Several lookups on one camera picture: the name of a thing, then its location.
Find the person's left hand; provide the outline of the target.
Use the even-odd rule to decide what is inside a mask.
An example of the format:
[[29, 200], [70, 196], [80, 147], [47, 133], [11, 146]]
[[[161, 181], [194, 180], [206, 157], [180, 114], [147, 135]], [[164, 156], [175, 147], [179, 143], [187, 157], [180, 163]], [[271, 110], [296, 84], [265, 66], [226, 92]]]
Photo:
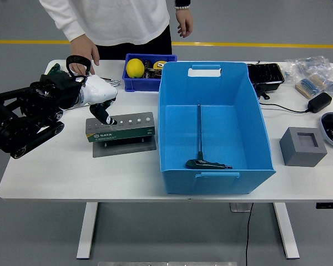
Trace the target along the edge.
[[176, 19], [179, 23], [178, 34], [182, 38], [190, 36], [193, 32], [193, 17], [189, 9], [177, 9], [175, 11]]

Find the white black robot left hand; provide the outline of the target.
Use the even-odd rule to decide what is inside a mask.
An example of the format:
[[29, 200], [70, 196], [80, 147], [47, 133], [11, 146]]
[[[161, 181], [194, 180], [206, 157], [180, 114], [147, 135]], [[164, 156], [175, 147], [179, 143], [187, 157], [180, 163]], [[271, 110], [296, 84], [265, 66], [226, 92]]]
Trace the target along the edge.
[[108, 114], [109, 108], [117, 97], [117, 89], [97, 75], [87, 77], [85, 86], [80, 90], [80, 104], [89, 104], [94, 117], [105, 125], [116, 125], [117, 122]]

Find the person's right hand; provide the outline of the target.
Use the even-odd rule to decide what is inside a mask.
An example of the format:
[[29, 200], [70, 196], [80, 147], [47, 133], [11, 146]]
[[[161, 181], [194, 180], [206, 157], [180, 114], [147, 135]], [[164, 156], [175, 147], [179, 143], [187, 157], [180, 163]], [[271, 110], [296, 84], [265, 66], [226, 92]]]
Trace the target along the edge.
[[[90, 61], [94, 61], [94, 65], [99, 66], [99, 52], [97, 46], [85, 35], [81, 35], [70, 41], [71, 55], [80, 55]], [[85, 67], [81, 64], [74, 63], [70, 68], [77, 74], [85, 74]], [[90, 68], [90, 73], [95, 74], [93, 66]]]

